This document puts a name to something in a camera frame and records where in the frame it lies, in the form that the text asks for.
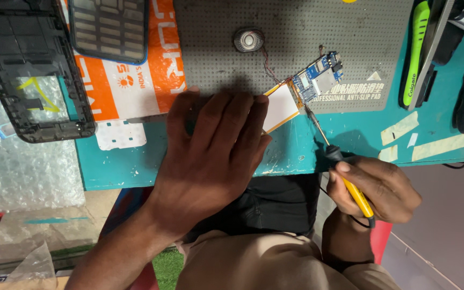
printed logo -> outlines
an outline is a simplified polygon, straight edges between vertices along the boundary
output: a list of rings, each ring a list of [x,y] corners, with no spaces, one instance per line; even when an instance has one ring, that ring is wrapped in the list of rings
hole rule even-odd
[[[128,87],[133,86],[133,78],[129,75],[127,75],[126,77],[121,77],[118,80],[118,84],[121,87],[121,89],[126,89]]]

hand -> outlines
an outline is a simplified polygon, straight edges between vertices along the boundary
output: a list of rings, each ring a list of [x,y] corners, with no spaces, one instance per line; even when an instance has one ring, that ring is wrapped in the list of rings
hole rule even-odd
[[[193,86],[176,97],[166,121],[168,151],[145,203],[176,238],[242,194],[272,139],[261,136],[268,98],[249,93],[215,94],[188,135],[185,119],[199,95]]]
[[[346,190],[342,177],[364,193],[375,217],[382,221],[408,222],[422,202],[422,196],[398,166],[376,158],[355,156],[351,164],[339,162],[329,173],[327,194],[341,212],[356,218],[364,215]]]

green toothbrush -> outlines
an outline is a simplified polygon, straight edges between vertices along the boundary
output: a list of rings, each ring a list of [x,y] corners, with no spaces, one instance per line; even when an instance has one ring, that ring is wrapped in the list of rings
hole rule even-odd
[[[424,40],[427,22],[429,20],[429,5],[427,1],[418,4],[413,13],[413,39],[411,43],[411,59],[409,60],[409,73],[407,75],[406,87],[404,88],[403,103],[411,104],[415,92],[416,78],[418,77],[418,65],[420,63],[420,52]]]

forearm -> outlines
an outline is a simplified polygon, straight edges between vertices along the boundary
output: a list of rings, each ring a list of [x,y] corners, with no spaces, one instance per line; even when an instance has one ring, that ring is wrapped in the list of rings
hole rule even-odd
[[[101,239],[78,263],[66,290],[130,286],[145,265],[174,241],[153,222],[150,212],[143,206]]]
[[[323,225],[322,256],[324,263],[339,272],[355,264],[373,263],[370,229],[336,208]]]

green artificial grass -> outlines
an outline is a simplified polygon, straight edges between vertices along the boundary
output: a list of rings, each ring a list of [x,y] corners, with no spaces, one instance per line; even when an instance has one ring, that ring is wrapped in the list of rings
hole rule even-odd
[[[153,269],[160,290],[174,290],[184,266],[184,255],[176,248],[166,249],[153,259]]]

